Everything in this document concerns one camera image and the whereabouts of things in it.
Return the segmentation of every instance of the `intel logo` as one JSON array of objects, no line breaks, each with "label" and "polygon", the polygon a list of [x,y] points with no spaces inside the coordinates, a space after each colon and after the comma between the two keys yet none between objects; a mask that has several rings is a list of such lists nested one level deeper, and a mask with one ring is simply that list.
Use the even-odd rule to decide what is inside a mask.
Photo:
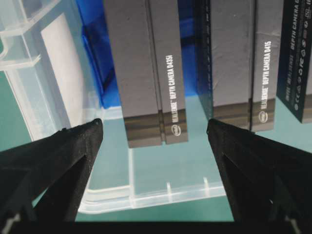
[{"label": "intel logo", "polygon": [[173,133],[173,135],[175,135],[176,137],[178,137],[179,135],[181,135],[181,128],[180,126],[172,125],[171,126],[171,132]]},{"label": "intel logo", "polygon": [[268,113],[266,113],[265,111],[261,111],[259,113],[259,120],[261,123],[266,123],[268,121]]}]

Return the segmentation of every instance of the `clear plastic container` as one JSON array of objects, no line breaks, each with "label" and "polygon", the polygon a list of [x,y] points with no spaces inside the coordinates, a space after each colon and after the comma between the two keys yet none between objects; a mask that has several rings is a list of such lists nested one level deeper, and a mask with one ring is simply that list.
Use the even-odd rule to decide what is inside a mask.
[{"label": "clear plastic container", "polygon": [[94,118],[104,140],[79,211],[89,214],[225,195],[196,96],[186,98],[189,141],[129,149],[120,107],[99,108],[74,0],[4,0],[0,70],[32,140]]}]

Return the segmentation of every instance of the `green table surface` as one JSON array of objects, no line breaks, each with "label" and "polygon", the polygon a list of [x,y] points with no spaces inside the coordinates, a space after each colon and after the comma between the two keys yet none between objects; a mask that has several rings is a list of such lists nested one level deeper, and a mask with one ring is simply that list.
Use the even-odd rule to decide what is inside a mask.
[{"label": "green table surface", "polygon": [[[0,151],[31,141],[10,85],[0,72]],[[126,210],[105,214],[80,214],[77,221],[231,221],[232,213],[225,196]]]}]

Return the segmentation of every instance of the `product box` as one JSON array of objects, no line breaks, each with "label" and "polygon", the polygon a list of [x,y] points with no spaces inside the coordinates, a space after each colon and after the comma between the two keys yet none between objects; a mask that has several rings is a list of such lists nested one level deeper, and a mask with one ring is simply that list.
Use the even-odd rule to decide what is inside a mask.
[{"label": "product box", "polygon": [[254,57],[251,130],[274,128],[284,0],[254,0]]},{"label": "product box", "polygon": [[311,1],[285,1],[277,95],[302,123],[312,122]]},{"label": "product box", "polygon": [[198,93],[208,119],[273,128],[283,0],[194,1]]},{"label": "product box", "polygon": [[[252,7],[250,0],[194,1],[195,12],[201,14],[196,17],[199,28],[195,27],[197,34],[202,33],[197,37],[198,50],[205,50],[197,63],[199,96],[206,116],[245,129],[250,124]],[[212,105],[206,100],[211,92]]]},{"label": "product box", "polygon": [[167,144],[188,140],[177,0],[149,0]]},{"label": "product box", "polygon": [[129,147],[187,141],[177,1],[103,3]]}]

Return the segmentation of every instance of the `gray box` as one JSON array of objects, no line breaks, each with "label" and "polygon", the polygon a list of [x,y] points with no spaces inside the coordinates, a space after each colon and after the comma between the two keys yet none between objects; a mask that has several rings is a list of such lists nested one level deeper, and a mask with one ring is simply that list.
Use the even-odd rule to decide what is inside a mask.
[{"label": "gray box", "polygon": [[167,144],[188,140],[177,0],[149,0]]},{"label": "gray box", "polygon": [[146,0],[103,3],[129,147],[161,145]]},{"label": "gray box", "polygon": [[284,0],[255,0],[252,131],[274,128]]},{"label": "gray box", "polygon": [[210,0],[213,116],[249,129],[253,56],[250,0]]}]

